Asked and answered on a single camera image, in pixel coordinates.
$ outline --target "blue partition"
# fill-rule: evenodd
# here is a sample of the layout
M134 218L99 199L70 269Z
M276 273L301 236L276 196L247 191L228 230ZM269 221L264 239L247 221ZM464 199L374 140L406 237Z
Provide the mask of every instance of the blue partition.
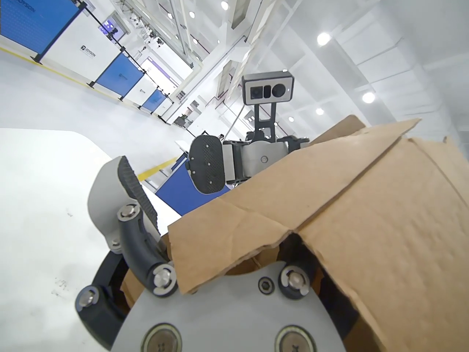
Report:
M101 74L96 83L123 97L143 77L144 73L124 55L120 54Z
M0 1L0 34L39 54L78 10L70 0Z
M145 101L145 103L142 105L145 109L153 112L157 109L157 107L163 103L165 100L164 94L159 91L159 89L156 89L153 94L149 96L149 98Z
M199 208L214 198L218 198L218 196L221 196L230 190L225 186L222 191L212 193L211 195L200 193L192 183L189 173L187 173L185 166L186 161L187 159L184 159L181 166L171 173L171 176L169 176L169 178L156 192L156 195L162 201L181 216Z

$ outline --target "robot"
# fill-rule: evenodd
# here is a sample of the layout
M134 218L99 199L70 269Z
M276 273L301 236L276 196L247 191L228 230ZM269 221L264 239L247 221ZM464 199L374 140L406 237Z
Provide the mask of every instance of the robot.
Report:
M294 77L273 72L243 77L243 100L255 109L251 141L197 137L186 169L201 193L238 185L308 139L275 138L278 102L292 99ZM260 120L260 104L270 119ZM263 128L271 130L266 139ZM157 226L157 212L125 157L103 166L88 199L89 215L110 252L75 301L87 330L112 352L345 352L342 340L358 313L321 269L299 236L280 245L278 261L245 275L218 277L181 295L177 270ZM128 270L145 287L128 307L120 291ZM311 282L321 271L320 293Z

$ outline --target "black textured pad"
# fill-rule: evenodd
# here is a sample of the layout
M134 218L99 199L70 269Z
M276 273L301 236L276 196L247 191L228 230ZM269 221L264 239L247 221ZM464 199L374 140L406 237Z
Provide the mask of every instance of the black textured pad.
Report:
M215 136L201 135L192 141L186 169L200 193L220 192L225 186L223 148Z
M146 195L142 185L140 184L139 179L130 166L129 160L127 160L126 156L122 156L121 161L119 162L119 166L117 167L117 176L119 177L119 181L121 182L129 197L134 198L139 202L142 210L144 210L144 213L151 221L151 224L156 227L158 233L161 235L157 224L158 215L150 200L148 199L148 196Z

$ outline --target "cardboard flap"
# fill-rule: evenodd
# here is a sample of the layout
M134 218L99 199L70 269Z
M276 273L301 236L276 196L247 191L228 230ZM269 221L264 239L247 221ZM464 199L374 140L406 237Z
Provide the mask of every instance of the cardboard flap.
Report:
M464 202L469 205L469 162L454 142L445 138L444 143L412 139L440 168Z
M453 186L448 156L401 139L300 230L383 351L469 350L469 208L457 190L469 167L453 157L464 179Z
M343 193L417 122L386 125L295 151L170 225L181 293L276 246Z
M331 139L350 136L364 127L365 124L360 121L356 115L349 115L338 124L335 124L333 127L331 127L328 131L325 131L319 137L313 139L310 142L310 146L320 144L321 142L330 141Z

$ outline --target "bolt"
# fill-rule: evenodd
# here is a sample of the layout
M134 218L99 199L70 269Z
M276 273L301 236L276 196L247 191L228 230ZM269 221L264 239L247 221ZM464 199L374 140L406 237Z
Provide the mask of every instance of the bolt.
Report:
M164 288L171 282L171 273L165 268L156 273L154 284L157 288Z
M81 307L89 307L93 303L94 296L95 292L93 292L92 290L84 291L78 299L78 304Z
M292 271L288 275L288 284L292 288L300 290L304 286L305 280L304 280L303 276L300 273Z
M135 206L132 206L131 204L128 204L127 206L123 207L121 209L121 216L123 218L130 218L133 216L135 213Z

